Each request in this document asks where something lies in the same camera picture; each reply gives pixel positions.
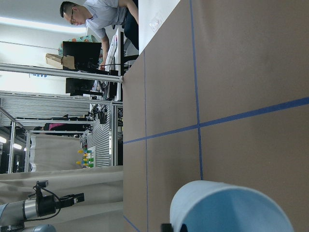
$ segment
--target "black monitor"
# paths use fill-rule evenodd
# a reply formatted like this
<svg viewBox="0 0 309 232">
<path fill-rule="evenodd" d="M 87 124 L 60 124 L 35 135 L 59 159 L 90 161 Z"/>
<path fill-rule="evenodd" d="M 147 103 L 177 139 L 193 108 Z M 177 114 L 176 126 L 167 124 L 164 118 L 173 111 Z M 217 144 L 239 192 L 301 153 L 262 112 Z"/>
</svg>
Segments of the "black monitor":
<svg viewBox="0 0 309 232">
<path fill-rule="evenodd" d="M 63 41 L 63 55 L 74 57 L 75 70 L 63 66 L 63 70 L 92 72 L 98 67 L 101 43 Z"/>
<path fill-rule="evenodd" d="M 90 93 L 93 84 L 94 80 L 66 78 L 66 93 L 71 93 L 71 96 L 74 96 L 75 93 L 80 93 L 81 91 L 88 91 L 88 93 Z"/>
</svg>

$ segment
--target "light blue cup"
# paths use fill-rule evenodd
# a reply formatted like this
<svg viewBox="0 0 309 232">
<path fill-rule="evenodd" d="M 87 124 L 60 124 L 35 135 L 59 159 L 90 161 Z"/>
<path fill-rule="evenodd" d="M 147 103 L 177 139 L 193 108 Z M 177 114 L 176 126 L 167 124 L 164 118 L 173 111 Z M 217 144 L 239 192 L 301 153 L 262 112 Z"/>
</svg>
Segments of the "light blue cup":
<svg viewBox="0 0 309 232">
<path fill-rule="evenodd" d="M 251 188 L 211 181 L 181 187 L 170 206 L 174 232 L 293 232 L 283 210 Z"/>
</svg>

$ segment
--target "small bottle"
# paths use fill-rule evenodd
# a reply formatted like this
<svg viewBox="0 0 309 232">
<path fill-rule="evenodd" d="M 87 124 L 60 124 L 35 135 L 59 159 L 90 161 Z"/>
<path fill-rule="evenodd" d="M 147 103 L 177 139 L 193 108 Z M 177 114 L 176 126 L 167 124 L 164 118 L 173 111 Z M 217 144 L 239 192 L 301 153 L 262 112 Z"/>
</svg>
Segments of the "small bottle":
<svg viewBox="0 0 309 232">
<path fill-rule="evenodd" d="M 94 158 L 85 158 L 83 161 L 94 161 Z"/>
</svg>

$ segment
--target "metal rod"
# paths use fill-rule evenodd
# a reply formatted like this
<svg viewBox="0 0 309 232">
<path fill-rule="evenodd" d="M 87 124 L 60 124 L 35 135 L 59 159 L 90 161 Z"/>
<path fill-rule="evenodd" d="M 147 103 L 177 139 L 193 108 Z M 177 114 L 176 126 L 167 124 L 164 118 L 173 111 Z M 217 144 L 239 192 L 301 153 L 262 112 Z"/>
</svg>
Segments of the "metal rod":
<svg viewBox="0 0 309 232">
<path fill-rule="evenodd" d="M 16 93 L 6 93 L 0 92 L 0 96 L 4 96 L 6 98 L 17 98 L 17 99 L 39 99 L 43 101 L 57 101 L 57 102 L 78 102 L 78 103 L 93 103 L 93 104 L 109 104 L 111 101 L 104 100 L 93 100 L 93 99 L 82 99 L 82 98 L 70 98 L 70 97 L 62 97 L 62 96 L 43 96 L 43 95 L 30 95 L 30 94 L 16 94 Z"/>
<path fill-rule="evenodd" d="M 63 123 L 63 124 L 92 124 L 93 121 L 66 121 L 66 120 L 51 120 L 51 119 L 16 119 L 16 122 L 22 122 L 25 124 L 32 122 L 41 123 Z"/>
<path fill-rule="evenodd" d="M 113 117 L 113 104 L 110 103 L 109 106 L 110 111 L 110 134 L 109 134 L 109 156 L 110 156 L 110 166 L 114 166 L 114 156 L 113 156 L 113 125 L 114 125 L 114 117 Z"/>
<path fill-rule="evenodd" d="M 25 169 L 24 172 L 29 172 L 29 162 L 30 162 L 30 140 L 31 133 L 27 132 L 27 141 L 26 141 L 26 156 L 25 156 Z"/>
<path fill-rule="evenodd" d="M 55 133 L 55 134 L 61 134 L 61 133 L 66 133 L 66 134 L 84 134 L 85 131 L 71 131 L 71 130 L 30 130 L 31 133 Z"/>
<path fill-rule="evenodd" d="M 15 138 L 15 121 L 12 121 L 11 129 L 11 144 L 10 144 L 10 156 L 9 156 L 9 168 L 8 173 L 13 172 L 13 162 L 14 162 L 14 138 Z"/>
<path fill-rule="evenodd" d="M 50 69 L 43 67 L 34 67 L 34 66 L 26 66 L 26 65 L 16 65 L 16 64 L 5 64 L 0 63 L 0 70 L 8 71 L 8 72 L 16 72 L 16 73 L 38 73 L 38 74 L 46 74 L 53 76 L 62 76 L 62 77 L 71 77 L 77 79 L 86 79 L 86 80 L 100 80 L 100 81 L 109 81 L 109 82 L 118 82 L 122 83 L 122 76 L 112 76 L 112 75 L 103 75 L 103 74 L 95 74 L 88 72 L 74 72 L 67 71 L 61 69 Z"/>
<path fill-rule="evenodd" d="M 0 106 L 0 112 L 2 112 L 5 116 L 7 116 L 12 122 L 16 122 L 15 118 L 12 115 L 10 115 L 5 109 L 3 109 L 1 106 Z M 25 129 L 23 124 L 19 122 L 16 122 L 16 124 Z"/>
</svg>

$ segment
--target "ceiling light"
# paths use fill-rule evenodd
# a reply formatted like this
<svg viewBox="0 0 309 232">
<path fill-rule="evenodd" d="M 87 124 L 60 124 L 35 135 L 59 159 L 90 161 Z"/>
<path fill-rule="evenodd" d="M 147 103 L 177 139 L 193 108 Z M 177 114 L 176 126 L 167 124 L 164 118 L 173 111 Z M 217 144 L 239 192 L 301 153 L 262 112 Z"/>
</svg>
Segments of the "ceiling light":
<svg viewBox="0 0 309 232">
<path fill-rule="evenodd" d="M 6 139 L 0 136 L 0 143 L 6 143 Z"/>
<path fill-rule="evenodd" d="M 66 32 L 66 33 L 76 33 L 76 34 L 82 33 L 86 35 L 85 27 L 72 28 L 72 27 L 59 26 L 55 24 L 38 23 L 38 22 L 6 18 L 6 17 L 0 17 L 0 23 L 12 25 L 12 26 L 27 27 L 27 28 L 42 29 L 42 30 L 52 30 L 52 31 Z"/>
<path fill-rule="evenodd" d="M 19 145 L 19 144 L 13 144 L 13 147 L 16 148 L 16 149 L 18 149 L 18 150 L 21 150 L 21 148 L 22 148 L 22 146 Z"/>
</svg>

